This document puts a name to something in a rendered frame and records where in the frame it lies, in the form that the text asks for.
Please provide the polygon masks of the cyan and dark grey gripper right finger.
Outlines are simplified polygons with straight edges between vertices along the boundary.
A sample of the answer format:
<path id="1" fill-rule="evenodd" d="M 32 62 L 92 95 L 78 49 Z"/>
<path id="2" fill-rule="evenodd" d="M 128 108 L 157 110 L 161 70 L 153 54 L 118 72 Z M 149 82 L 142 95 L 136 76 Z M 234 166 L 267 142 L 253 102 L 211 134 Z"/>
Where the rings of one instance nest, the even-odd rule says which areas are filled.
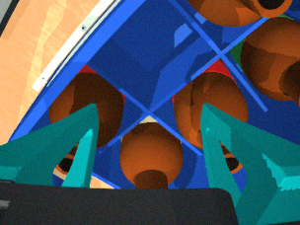
<path id="1" fill-rule="evenodd" d="M 230 192 L 239 225 L 300 221 L 300 145 L 203 104 L 200 130 L 210 188 Z M 247 173 L 241 192 L 222 144 Z"/>

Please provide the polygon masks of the blue bottle crate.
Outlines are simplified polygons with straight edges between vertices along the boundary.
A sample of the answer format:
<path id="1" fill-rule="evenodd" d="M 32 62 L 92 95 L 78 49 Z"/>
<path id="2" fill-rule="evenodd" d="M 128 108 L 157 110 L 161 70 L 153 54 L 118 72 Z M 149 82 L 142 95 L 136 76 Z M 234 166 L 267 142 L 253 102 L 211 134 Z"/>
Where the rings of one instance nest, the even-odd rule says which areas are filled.
<path id="1" fill-rule="evenodd" d="M 120 167 L 121 137 L 150 115 L 182 141 L 183 166 L 168 188 L 209 188 L 203 151 L 179 132 L 172 96 L 221 57 L 247 101 L 247 123 L 300 145 L 300 108 L 262 95 L 229 53 L 268 18 L 229 28 L 202 18 L 188 0 L 116 1 L 57 67 L 8 142 L 50 125 L 50 105 L 87 64 L 126 96 L 120 129 L 97 149 L 92 176 L 135 188 Z"/>

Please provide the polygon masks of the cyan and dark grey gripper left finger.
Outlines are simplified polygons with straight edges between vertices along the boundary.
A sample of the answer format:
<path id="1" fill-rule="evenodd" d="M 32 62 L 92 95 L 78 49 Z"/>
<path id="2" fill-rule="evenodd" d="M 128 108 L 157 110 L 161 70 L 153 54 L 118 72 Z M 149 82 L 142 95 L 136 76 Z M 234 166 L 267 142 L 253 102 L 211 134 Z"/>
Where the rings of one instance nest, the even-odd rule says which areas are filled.
<path id="1" fill-rule="evenodd" d="M 54 186 L 55 167 L 79 142 L 64 187 L 89 188 L 93 173 L 99 117 L 89 104 L 66 118 L 0 145 L 0 179 L 15 184 Z"/>

